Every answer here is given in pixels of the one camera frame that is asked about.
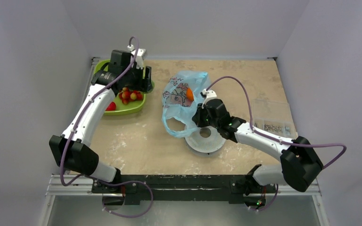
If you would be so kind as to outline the red fake fruits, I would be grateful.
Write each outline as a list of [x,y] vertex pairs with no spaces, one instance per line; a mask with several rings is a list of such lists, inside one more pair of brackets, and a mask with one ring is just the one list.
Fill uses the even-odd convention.
[[140,91],[131,90],[127,87],[122,88],[117,96],[121,100],[123,105],[127,105],[130,102],[134,101],[144,100],[144,95]]

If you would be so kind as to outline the orange fake fruit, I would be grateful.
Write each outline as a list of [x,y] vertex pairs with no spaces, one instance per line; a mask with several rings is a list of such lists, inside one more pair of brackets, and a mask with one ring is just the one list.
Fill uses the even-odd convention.
[[191,101],[191,102],[194,101],[194,94],[190,88],[187,88],[186,97],[189,101]]

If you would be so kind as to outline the blue plastic bag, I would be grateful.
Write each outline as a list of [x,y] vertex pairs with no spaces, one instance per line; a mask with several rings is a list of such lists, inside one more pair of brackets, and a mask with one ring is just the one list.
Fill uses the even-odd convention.
[[[211,84],[207,72],[179,71],[169,79],[162,93],[162,123],[168,134],[175,138],[190,136],[198,130],[192,117],[197,111],[197,105],[203,103],[200,92]],[[187,88],[194,94],[194,101],[186,97]],[[173,130],[167,121],[175,119],[184,124],[183,130]]]

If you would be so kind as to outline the red fake apple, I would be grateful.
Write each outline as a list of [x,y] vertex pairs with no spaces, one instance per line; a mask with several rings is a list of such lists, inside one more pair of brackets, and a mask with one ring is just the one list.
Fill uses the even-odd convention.
[[108,107],[106,108],[106,111],[115,111],[116,110],[116,103],[115,102],[111,102]]

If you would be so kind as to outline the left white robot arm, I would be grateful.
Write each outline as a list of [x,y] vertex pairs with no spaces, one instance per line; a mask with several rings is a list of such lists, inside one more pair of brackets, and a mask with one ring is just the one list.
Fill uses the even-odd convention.
[[64,181],[65,170],[70,170],[103,181],[111,193],[120,190],[120,170],[103,163],[90,145],[104,111],[123,88],[144,93],[153,89],[151,67],[143,61],[145,55],[143,48],[113,50],[109,62],[93,75],[87,97],[73,121],[61,135],[50,138],[49,146],[64,186],[70,185]]

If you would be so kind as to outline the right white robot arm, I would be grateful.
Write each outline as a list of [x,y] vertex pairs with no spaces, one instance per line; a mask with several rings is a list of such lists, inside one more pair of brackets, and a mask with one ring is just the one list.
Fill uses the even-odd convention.
[[278,165],[255,165],[246,174],[248,193],[269,184],[288,185],[305,192],[324,168],[306,138],[279,137],[254,127],[244,119],[231,116],[220,99],[198,104],[192,120],[200,128],[211,126],[222,138],[251,146],[279,161]]

